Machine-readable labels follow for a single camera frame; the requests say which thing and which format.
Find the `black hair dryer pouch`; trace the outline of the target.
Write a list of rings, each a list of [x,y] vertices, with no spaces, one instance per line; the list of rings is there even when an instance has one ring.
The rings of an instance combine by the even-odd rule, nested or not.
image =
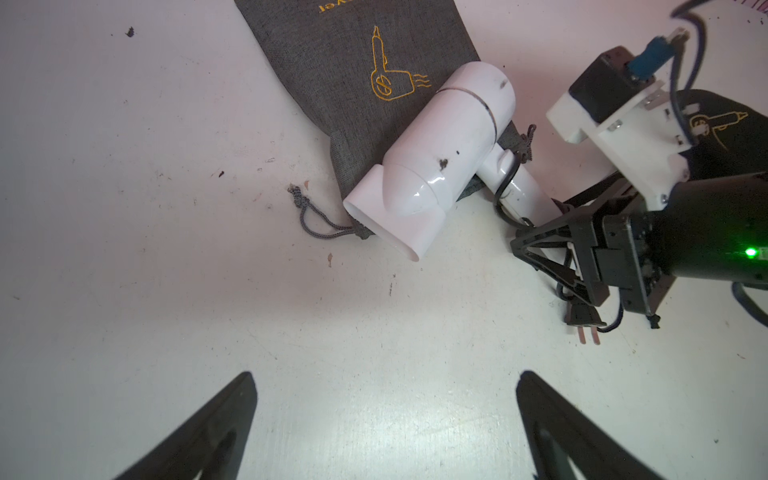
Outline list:
[[[687,102],[699,106],[690,125],[704,128],[698,144],[682,153],[692,180],[767,170],[766,115],[706,90],[690,91]]]

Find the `grey hair dryer pouch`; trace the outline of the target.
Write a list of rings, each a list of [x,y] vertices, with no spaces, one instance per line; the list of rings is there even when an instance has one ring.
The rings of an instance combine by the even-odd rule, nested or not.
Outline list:
[[[269,65],[330,138],[347,196],[449,76],[479,55],[452,1],[239,1]]]

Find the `white hair dryer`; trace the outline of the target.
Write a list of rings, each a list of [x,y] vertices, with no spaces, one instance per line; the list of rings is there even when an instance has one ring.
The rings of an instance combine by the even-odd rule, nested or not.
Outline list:
[[[343,201],[351,217],[408,259],[420,261],[474,176],[501,195],[503,212],[540,225],[561,215],[522,166],[521,153],[498,140],[516,95],[497,67],[459,67]]]

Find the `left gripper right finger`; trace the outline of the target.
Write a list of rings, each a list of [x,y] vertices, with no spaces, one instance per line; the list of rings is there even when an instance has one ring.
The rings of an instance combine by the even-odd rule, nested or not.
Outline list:
[[[536,479],[658,479],[533,371],[521,374],[517,403]]]

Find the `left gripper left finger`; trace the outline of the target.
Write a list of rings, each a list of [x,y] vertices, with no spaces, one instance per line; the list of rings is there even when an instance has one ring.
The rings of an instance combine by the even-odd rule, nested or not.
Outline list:
[[[235,479],[257,403],[254,378],[244,371],[118,477]]]

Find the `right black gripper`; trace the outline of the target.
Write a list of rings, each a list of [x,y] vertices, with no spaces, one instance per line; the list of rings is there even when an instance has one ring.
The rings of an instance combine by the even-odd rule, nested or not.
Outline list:
[[[675,279],[696,278],[729,282],[751,317],[766,317],[746,292],[767,287],[766,174],[679,183],[662,210],[644,210],[643,199],[635,196],[608,213],[608,204],[623,192],[623,179],[603,179],[556,201],[560,215],[519,230],[510,242],[512,253],[593,306],[608,299],[611,286],[623,312],[653,318]],[[568,244],[578,255],[594,248],[600,283],[533,253],[558,252]]]

